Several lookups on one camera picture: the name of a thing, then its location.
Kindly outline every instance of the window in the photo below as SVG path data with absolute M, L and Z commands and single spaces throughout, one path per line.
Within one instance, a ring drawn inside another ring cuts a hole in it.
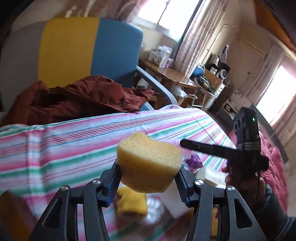
M 138 17 L 168 30 L 169 37 L 179 40 L 199 0 L 149 0 Z
M 296 79 L 280 66 L 256 107 L 268 123 L 271 123 L 295 94 Z

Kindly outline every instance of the wooden table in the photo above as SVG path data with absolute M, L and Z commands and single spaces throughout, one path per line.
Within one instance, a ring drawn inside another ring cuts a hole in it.
M 212 93 L 208 92 L 207 90 L 205 90 L 202 86 L 200 86 L 197 83 L 192 82 L 188 77 L 186 77 L 183 73 L 172 69 L 172 68 L 160 68 L 158 65 L 148 61 L 148 60 L 139 60 L 139 66 L 143 69 L 148 68 L 149 70 L 151 70 L 153 73 L 155 73 L 156 75 L 158 75 L 159 77 L 162 78 L 161 80 L 161 84 L 166 87 L 168 90 L 170 90 L 170 88 L 173 85 L 179 85 L 181 87 L 185 87 L 185 88 L 189 88 L 191 89 L 191 91 L 189 91 L 190 93 L 194 93 L 195 90 L 199 89 L 203 94 L 203 104 L 205 102 L 206 96 L 209 98 L 213 98 L 215 97 Z M 209 77 L 211 79 L 213 79 L 215 82 L 221 82 L 221 80 L 216 77 L 215 75 L 213 75 L 212 73 L 210 73 L 209 75 L 209 71 L 206 70 L 205 76 L 208 79 Z M 154 109 L 159 109 L 162 107 L 164 103 L 164 99 L 161 96 L 158 96 L 157 101 L 155 103 Z

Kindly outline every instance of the pink quilt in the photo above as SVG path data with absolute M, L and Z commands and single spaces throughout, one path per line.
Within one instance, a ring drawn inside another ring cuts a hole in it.
M 270 185 L 275 196 L 285 213 L 288 210 L 288 190 L 284 174 L 284 165 L 281 160 L 281 153 L 277 147 L 273 147 L 269 139 L 266 138 L 261 131 L 259 131 L 261 138 L 261 154 L 268 157 L 269 168 L 267 171 L 262 172 L 261 176 L 264 178 L 266 184 Z M 229 138 L 236 145 L 237 140 L 232 130 Z

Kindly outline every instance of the bolt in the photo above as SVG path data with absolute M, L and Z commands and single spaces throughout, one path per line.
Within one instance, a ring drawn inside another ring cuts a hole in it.
M 100 179 L 94 179 L 93 180 L 93 184 L 94 185 L 99 185 L 101 183 L 101 180 Z
M 62 191 L 67 191 L 68 189 L 69 189 L 69 186 L 68 185 L 61 186 L 61 190 Z
M 227 189 L 230 192 L 234 192 L 235 191 L 235 187 L 234 186 L 228 186 Z
M 203 185 L 203 183 L 204 183 L 203 180 L 200 180 L 200 179 L 195 180 L 195 184 L 198 186 Z

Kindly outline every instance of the curtain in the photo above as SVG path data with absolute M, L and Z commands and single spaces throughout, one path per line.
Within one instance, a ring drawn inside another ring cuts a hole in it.
M 277 44 L 273 44 L 268 54 L 265 55 L 264 59 L 260 62 L 255 79 L 253 81 L 246 81 L 244 85 L 250 86 L 249 90 L 244 93 L 244 96 L 253 104 L 257 104 L 260 97 L 264 94 L 275 71 L 278 69 L 284 56 L 283 49 Z
M 67 9 L 56 17 L 96 17 L 132 21 L 148 0 L 68 0 Z
M 206 46 L 221 21 L 229 0 L 204 0 L 181 43 L 175 69 L 187 77 L 204 57 Z
M 287 146 L 296 134 L 296 94 L 287 101 L 270 125 L 282 145 Z

